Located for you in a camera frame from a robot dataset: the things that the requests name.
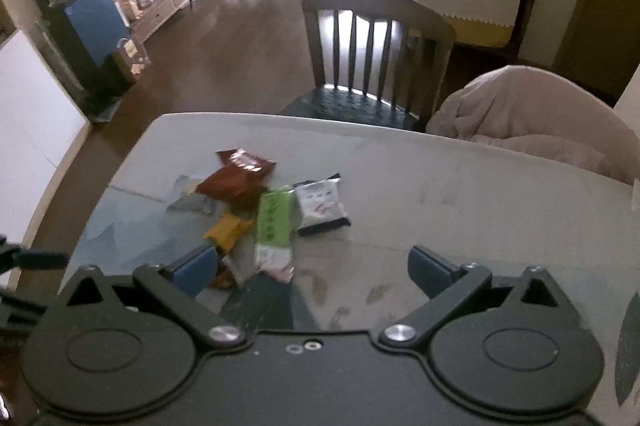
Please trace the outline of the brown chocolate candy packet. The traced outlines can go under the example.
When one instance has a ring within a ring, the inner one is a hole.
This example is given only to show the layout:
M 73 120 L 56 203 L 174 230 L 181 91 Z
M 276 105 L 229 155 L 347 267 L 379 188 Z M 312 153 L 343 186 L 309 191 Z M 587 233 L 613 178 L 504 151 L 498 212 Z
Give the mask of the brown chocolate candy packet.
M 242 287 L 244 278 L 231 255 L 218 258 L 217 270 L 208 286 L 216 290 L 235 290 Z

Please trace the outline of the brown paper bag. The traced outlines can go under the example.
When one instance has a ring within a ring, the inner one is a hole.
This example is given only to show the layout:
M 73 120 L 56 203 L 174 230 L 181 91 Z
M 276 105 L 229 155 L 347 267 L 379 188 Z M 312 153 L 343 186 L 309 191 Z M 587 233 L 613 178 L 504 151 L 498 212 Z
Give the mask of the brown paper bag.
M 131 85 L 136 84 L 151 67 L 149 55 L 143 43 L 135 35 L 121 38 L 111 57 L 125 80 Z

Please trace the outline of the green snack bar pack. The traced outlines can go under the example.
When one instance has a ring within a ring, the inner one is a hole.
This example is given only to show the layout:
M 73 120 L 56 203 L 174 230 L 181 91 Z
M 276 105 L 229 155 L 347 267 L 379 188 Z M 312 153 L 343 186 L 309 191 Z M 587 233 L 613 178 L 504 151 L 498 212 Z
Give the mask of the green snack bar pack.
M 285 284 L 292 281 L 295 272 L 291 245 L 293 198 L 291 189 L 263 193 L 256 220 L 256 268 Z

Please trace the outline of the light blue pastry packet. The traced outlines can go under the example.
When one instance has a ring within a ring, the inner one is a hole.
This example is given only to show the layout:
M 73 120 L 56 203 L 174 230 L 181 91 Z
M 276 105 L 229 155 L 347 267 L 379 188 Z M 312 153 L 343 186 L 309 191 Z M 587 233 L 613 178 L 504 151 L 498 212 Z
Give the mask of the light blue pastry packet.
M 215 212 L 215 201 L 206 194 L 198 192 L 198 186 L 204 179 L 190 175 L 179 176 L 172 189 L 168 211 L 194 212 L 212 215 Z

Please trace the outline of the blue black water dispenser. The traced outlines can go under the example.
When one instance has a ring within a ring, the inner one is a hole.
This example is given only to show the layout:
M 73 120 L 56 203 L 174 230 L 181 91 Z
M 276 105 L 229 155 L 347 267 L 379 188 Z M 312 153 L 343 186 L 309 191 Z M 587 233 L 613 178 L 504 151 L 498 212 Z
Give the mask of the blue black water dispenser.
M 130 84 L 113 54 L 130 31 L 113 0 L 35 0 L 47 36 L 70 67 L 67 88 L 92 123 L 106 123 Z

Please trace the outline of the dark red foil snack bag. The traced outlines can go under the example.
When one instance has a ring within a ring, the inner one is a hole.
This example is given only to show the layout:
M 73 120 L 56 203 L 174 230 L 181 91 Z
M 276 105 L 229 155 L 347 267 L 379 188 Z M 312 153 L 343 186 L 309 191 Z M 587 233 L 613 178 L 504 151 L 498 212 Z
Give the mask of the dark red foil snack bag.
M 217 155 L 221 167 L 199 183 L 195 191 L 227 203 L 232 209 L 254 209 L 267 191 L 264 180 L 277 163 L 243 148 L 219 150 Z

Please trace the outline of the white side cabinet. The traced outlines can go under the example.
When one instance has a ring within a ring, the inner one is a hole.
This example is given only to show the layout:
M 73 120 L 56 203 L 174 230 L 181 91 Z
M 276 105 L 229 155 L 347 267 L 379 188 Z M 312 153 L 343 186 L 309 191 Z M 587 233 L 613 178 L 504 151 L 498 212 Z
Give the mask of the white side cabinet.
M 1 45 L 1 233 L 34 241 L 90 123 L 28 36 Z

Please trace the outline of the white black snack packet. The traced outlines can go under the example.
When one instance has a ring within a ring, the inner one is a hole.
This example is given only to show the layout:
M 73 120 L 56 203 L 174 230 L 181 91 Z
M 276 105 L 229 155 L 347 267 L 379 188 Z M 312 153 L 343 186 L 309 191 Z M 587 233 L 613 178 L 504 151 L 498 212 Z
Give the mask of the white black snack packet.
M 294 193 L 300 216 L 297 229 L 300 237 L 352 225 L 338 193 L 341 180 L 341 174 L 336 173 L 326 179 L 296 183 Z

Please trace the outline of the pink cloth covered chair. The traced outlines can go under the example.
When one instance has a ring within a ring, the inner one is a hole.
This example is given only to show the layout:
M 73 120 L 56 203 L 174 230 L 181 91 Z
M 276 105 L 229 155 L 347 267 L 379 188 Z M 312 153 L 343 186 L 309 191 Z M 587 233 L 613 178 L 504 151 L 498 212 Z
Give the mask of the pink cloth covered chair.
M 451 94 L 428 134 L 542 157 L 621 183 L 639 179 L 639 138 L 598 98 L 546 70 L 506 66 Z

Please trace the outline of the yellow snack packet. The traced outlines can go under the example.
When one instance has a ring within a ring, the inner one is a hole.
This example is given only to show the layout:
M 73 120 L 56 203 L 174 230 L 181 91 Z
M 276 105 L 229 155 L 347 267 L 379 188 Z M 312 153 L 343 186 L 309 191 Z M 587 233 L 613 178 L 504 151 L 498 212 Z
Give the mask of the yellow snack packet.
M 225 211 L 216 224 L 204 233 L 203 238 L 212 243 L 219 253 L 227 255 L 239 239 L 253 228 L 254 222 L 254 219 L 243 218 L 230 211 Z

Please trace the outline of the dark wooden dining chair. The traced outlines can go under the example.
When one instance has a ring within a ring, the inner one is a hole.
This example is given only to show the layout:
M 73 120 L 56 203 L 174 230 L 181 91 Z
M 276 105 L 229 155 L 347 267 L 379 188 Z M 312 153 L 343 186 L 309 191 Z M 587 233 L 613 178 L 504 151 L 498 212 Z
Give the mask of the dark wooden dining chair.
M 314 88 L 287 116 L 424 131 L 454 27 L 415 0 L 302 0 Z

